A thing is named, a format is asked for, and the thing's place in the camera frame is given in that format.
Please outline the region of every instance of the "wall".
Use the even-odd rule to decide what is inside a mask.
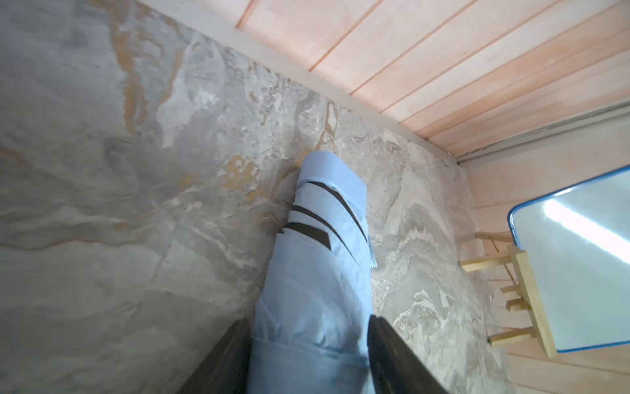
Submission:
[[[507,231],[507,214],[514,205],[630,164],[630,120],[611,120],[513,151],[465,164],[480,231]],[[496,252],[490,242],[484,246],[486,253]],[[506,298],[499,289],[510,284],[504,267],[491,271],[495,318],[504,329],[528,327],[526,311],[505,310]],[[630,345],[548,360],[531,340],[509,346],[508,354],[514,382],[523,394],[627,393],[630,388]]]
[[[189,0],[454,156],[630,98],[627,0]]]

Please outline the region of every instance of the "wooden easel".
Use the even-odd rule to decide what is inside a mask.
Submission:
[[[476,233],[475,238],[478,240],[490,240],[493,243],[508,242],[507,252],[496,253],[470,260],[463,260],[459,265],[466,271],[477,271],[499,265],[512,263],[514,271],[516,271],[518,284],[503,287],[501,292],[508,298],[505,308],[508,311],[528,310],[532,319],[532,327],[511,330],[488,337],[490,346],[505,346],[523,340],[537,338],[538,343],[547,354],[547,357],[553,358],[558,355],[556,345],[551,336],[551,328],[547,321],[547,315],[542,305],[541,295],[536,285],[534,271],[529,263],[527,252],[519,249],[513,244],[510,233]]]

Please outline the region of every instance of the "white trim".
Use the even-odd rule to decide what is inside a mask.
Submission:
[[[456,163],[456,159],[449,153],[441,150],[432,143],[417,136],[395,120],[382,115],[368,105],[348,95],[344,91],[335,88],[315,74],[301,68],[297,64],[278,54],[274,50],[254,41],[249,35],[228,25],[218,16],[212,14],[203,6],[190,0],[139,0],[140,3],[155,9],[156,11],[179,21],[180,23],[210,37],[226,47],[240,52],[254,61],[269,67],[279,74],[328,97],[335,103],[353,110],[377,124],[407,138],[425,148],[440,159],[449,163]]]

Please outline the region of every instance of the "black stripe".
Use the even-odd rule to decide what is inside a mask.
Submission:
[[[346,247],[346,250],[348,251],[350,256],[352,256],[354,261],[357,261],[357,259],[352,255],[352,252],[348,248],[348,245],[346,245],[346,243],[343,241],[343,238],[339,235],[339,233],[337,233],[337,231],[330,225],[329,222],[325,221],[321,216],[317,215],[315,212],[310,211],[309,209],[306,209],[306,208],[301,207],[301,206],[293,206],[293,207],[291,207],[291,211],[300,212],[300,213],[303,213],[305,215],[311,216],[313,219],[317,220],[321,224],[323,224],[326,227],[328,227],[337,236],[337,238],[339,238],[339,240],[341,241],[343,246]]]
[[[365,238],[365,242],[367,242],[367,237],[365,236],[365,233],[363,232],[363,229],[361,228],[361,225],[358,223],[357,218],[354,216],[354,213],[352,213],[352,211],[350,210],[350,207],[348,207],[348,204],[346,204],[345,200],[343,199],[343,197],[341,196],[341,194],[339,194],[339,192],[337,192],[336,190],[329,188],[328,186],[326,186],[325,184],[321,183],[321,182],[307,182],[307,183],[312,183],[315,186],[319,186],[322,189],[324,189],[325,191],[329,192],[330,194],[333,195],[333,197],[335,197],[336,199],[339,200],[339,202],[341,202],[341,204],[343,205],[343,207],[346,209],[346,211],[348,211],[348,213],[350,214],[350,216],[352,217],[352,219],[355,221],[355,223],[357,224],[357,227],[359,229],[359,231],[361,231],[361,234],[363,234],[363,238]]]
[[[304,223],[290,222],[290,223],[285,224],[284,227],[281,228],[279,232],[284,233],[282,230],[285,228],[290,228],[291,230],[297,231],[300,234],[304,234],[307,237],[312,238],[316,240],[317,242],[319,242],[320,244],[324,245],[326,248],[328,248],[328,250],[331,250],[330,239],[328,238],[328,233],[322,229],[319,229],[317,227],[313,227]]]

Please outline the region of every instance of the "stone tile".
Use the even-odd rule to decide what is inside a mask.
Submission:
[[[0,390],[174,392],[251,316],[303,157],[368,185],[374,308],[510,393],[462,169],[140,4],[0,4]]]

